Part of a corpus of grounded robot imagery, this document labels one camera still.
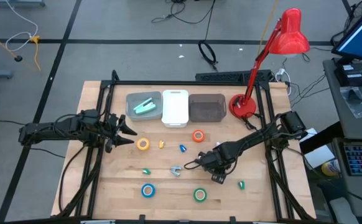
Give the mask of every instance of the small blue object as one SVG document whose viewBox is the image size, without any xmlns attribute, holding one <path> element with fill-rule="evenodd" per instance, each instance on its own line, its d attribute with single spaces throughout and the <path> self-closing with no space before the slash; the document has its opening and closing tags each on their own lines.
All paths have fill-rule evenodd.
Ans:
<svg viewBox="0 0 362 224">
<path fill-rule="evenodd" d="M 185 152 L 187 148 L 184 145 L 180 145 L 181 152 Z"/>
<path fill-rule="evenodd" d="M 150 194 L 146 194 L 145 190 L 146 189 L 151 189 Z M 155 187 L 152 184 L 144 184 L 141 188 L 141 194 L 142 196 L 144 196 L 145 198 L 150 198 L 153 197 L 155 195 Z"/>
</svg>

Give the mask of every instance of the blue tape roll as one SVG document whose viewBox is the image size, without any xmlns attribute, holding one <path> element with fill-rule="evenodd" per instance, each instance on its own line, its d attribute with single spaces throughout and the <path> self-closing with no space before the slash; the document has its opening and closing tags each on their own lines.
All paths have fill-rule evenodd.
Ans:
<svg viewBox="0 0 362 224">
<path fill-rule="evenodd" d="M 145 189 L 146 188 L 151 188 L 151 193 L 150 194 L 145 194 Z M 141 188 L 141 194 L 142 196 L 146 197 L 146 198 L 150 198 L 153 197 L 155 195 L 155 187 L 152 184 L 144 184 Z"/>
</svg>

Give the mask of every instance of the table leg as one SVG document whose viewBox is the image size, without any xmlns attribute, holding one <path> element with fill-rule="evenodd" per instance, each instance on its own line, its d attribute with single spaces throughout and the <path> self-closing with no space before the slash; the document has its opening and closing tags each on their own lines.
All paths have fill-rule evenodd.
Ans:
<svg viewBox="0 0 362 224">
<path fill-rule="evenodd" d="M 336 122 L 318 134 L 300 143 L 301 152 L 307 154 L 315 149 L 328 144 L 333 138 L 344 137 L 340 122 Z"/>
</svg>

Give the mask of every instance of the white box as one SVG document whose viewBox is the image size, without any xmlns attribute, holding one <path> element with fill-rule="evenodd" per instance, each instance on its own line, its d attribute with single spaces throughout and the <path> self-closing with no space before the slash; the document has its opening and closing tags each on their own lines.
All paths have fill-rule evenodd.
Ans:
<svg viewBox="0 0 362 224">
<path fill-rule="evenodd" d="M 163 91 L 162 122 L 167 128 L 184 128 L 189 120 L 187 90 Z"/>
</svg>

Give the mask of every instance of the small yellow object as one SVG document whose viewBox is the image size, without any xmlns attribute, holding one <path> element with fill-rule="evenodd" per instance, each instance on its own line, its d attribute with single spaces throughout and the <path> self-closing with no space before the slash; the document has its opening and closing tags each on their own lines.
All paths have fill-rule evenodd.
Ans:
<svg viewBox="0 0 362 224">
<path fill-rule="evenodd" d="M 141 138 L 137 141 L 137 148 L 139 150 L 145 151 L 149 149 L 149 140 L 146 138 Z"/>
<path fill-rule="evenodd" d="M 162 140 L 159 141 L 159 149 L 164 148 L 164 142 Z"/>
</svg>

